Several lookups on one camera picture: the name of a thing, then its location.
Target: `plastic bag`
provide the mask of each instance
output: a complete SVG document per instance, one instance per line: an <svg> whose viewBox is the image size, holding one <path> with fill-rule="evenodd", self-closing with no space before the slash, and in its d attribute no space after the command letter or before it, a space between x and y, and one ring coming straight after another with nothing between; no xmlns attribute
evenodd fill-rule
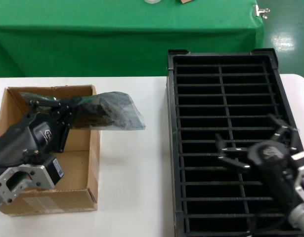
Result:
<svg viewBox="0 0 304 237"><path fill-rule="evenodd" d="M20 92L22 98L30 100L60 99L29 92ZM128 94L107 92L92 96L83 96L77 106L77 113L72 128L96 130L143 130L143 116L137 110ZM39 112L50 113L51 107L38 107Z"/></svg>

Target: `green tablecloth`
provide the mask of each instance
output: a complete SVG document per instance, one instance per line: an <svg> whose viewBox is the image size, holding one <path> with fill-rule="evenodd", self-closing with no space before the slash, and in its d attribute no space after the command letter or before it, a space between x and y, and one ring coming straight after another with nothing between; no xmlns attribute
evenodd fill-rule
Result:
<svg viewBox="0 0 304 237"><path fill-rule="evenodd" d="M262 47L256 0L0 0L0 77L164 76L167 50Z"/></svg>

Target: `black plastic crate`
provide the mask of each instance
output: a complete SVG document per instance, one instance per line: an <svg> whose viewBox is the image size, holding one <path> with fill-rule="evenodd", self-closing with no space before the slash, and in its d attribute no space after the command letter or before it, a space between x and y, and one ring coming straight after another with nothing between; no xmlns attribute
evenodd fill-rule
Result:
<svg viewBox="0 0 304 237"><path fill-rule="evenodd" d="M277 207L277 203L257 175L221 166L215 134L228 147L250 147L269 139L277 129L269 114L296 126L276 54L273 49L241 54L176 50L169 52L168 70L176 236L238 236L249 230L256 212ZM279 208L265 213L257 228L282 217ZM261 234L300 235L288 223Z"/></svg>

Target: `cable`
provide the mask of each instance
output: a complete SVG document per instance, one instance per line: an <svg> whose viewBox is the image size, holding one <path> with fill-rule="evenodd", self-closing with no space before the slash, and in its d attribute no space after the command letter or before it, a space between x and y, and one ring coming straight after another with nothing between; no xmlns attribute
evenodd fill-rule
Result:
<svg viewBox="0 0 304 237"><path fill-rule="evenodd" d="M7 163L7 164L0 164L0 169L1 168L11 168L11 167L16 167L16 166L20 166L24 164L22 161L21 162L18 162L18 163Z"/></svg>
<svg viewBox="0 0 304 237"><path fill-rule="evenodd" d="M249 230L248 232L239 235L239 237L248 237L248 236L252 236L252 235L261 234L263 232L267 232L267 231L271 231L273 229L276 229L277 227L279 227L282 224L284 224L286 222L287 218L289 217L290 212L295 207L295 202L297 200L297 193L295 192L295 188L294 188L293 182L291 184L291 187L292 187L291 204L290 204L290 207L288 208L287 212L283 216L283 218L281 218L279 221L277 221L276 223L274 223L274 224L272 224L272 225L270 225L270 226L268 226L266 228L262 228L262 229L258 229L258 230L255 230L255 229ZM262 212L256 213L254 215L254 217L253 217L255 219L254 225L252 224L251 226L253 226L253 227L256 226L258 218L263 213L265 213L265 210L263 210Z"/></svg>

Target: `cardboard box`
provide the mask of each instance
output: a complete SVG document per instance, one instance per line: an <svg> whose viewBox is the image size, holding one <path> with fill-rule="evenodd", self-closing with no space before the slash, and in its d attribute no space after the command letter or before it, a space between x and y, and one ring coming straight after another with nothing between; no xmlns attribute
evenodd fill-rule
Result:
<svg viewBox="0 0 304 237"><path fill-rule="evenodd" d="M96 95L92 85L9 87L1 103L0 136L29 111L20 91L58 98ZM0 211L8 215L31 215L97 210L99 144L98 131L71 129L64 152L55 154L65 174L55 189L26 189L12 204L2 205Z"/></svg>

